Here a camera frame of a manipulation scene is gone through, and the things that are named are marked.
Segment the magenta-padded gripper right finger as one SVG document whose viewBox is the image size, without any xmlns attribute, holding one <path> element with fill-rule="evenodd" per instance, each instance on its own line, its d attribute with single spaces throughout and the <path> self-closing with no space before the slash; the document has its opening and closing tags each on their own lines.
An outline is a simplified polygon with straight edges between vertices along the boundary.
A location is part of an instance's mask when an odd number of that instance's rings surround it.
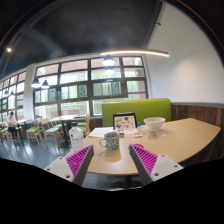
<svg viewBox="0 0 224 224">
<path fill-rule="evenodd" d="M 166 154 L 156 155 L 136 144 L 129 146 L 142 184 L 147 185 L 182 169 L 182 166 Z"/>
</svg>

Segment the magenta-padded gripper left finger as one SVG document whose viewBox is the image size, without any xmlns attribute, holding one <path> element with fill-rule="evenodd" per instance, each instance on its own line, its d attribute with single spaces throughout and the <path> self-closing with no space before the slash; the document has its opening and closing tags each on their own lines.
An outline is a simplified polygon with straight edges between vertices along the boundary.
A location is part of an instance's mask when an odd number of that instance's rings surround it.
<svg viewBox="0 0 224 224">
<path fill-rule="evenodd" d="M 93 156 L 94 148 L 90 145 L 67 158 L 58 157 L 45 168 L 45 171 L 81 186 Z"/>
</svg>

